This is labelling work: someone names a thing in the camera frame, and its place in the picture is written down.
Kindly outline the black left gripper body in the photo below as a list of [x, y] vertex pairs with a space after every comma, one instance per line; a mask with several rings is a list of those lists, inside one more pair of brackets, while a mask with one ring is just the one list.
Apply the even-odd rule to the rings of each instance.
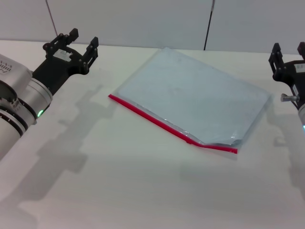
[[32, 77], [55, 95], [71, 75], [80, 74], [81, 60], [82, 55], [76, 50], [70, 47], [59, 48], [53, 55], [46, 55]]

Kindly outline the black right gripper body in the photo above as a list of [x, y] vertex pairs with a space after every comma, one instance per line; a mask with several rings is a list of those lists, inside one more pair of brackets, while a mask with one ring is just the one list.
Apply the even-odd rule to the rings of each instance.
[[293, 101], [299, 110], [305, 104], [305, 69], [301, 68], [297, 72], [297, 67], [305, 66], [304, 61], [272, 61], [273, 79], [276, 82], [285, 83], [291, 89], [292, 95], [298, 97], [298, 101]]

